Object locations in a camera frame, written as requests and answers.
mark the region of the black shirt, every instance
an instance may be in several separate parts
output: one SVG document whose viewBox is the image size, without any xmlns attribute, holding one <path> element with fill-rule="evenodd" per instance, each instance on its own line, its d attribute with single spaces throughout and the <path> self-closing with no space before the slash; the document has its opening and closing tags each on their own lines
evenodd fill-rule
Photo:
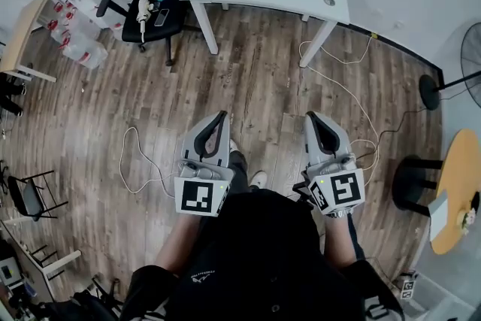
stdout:
<svg viewBox="0 0 481 321">
<path fill-rule="evenodd" d="M 366 261 L 342 271 L 319 251 L 305 206 L 275 192 L 230 196 L 202 229 L 185 274 L 157 266 L 132 276 L 121 321 L 153 312 L 166 319 L 365 319 L 365 299 L 400 311 Z"/>
</svg>

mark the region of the person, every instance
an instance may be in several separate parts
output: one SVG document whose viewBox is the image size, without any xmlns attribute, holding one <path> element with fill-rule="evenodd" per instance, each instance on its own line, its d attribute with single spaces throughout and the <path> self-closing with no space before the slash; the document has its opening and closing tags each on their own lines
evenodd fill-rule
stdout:
<svg viewBox="0 0 481 321">
<path fill-rule="evenodd" d="M 0 79 L 0 108 L 10 111 L 12 114 L 21 117 L 23 115 L 22 108 L 8 97 L 10 95 L 25 95 L 26 87 L 24 84 L 15 85 L 7 82 L 4 78 Z"/>
<path fill-rule="evenodd" d="M 307 204 L 265 189 L 231 141 L 235 171 L 217 218 L 180 214 L 155 265 L 132 275 L 120 321 L 404 319 L 366 262 L 352 217 L 325 218 L 325 252 Z"/>
</svg>

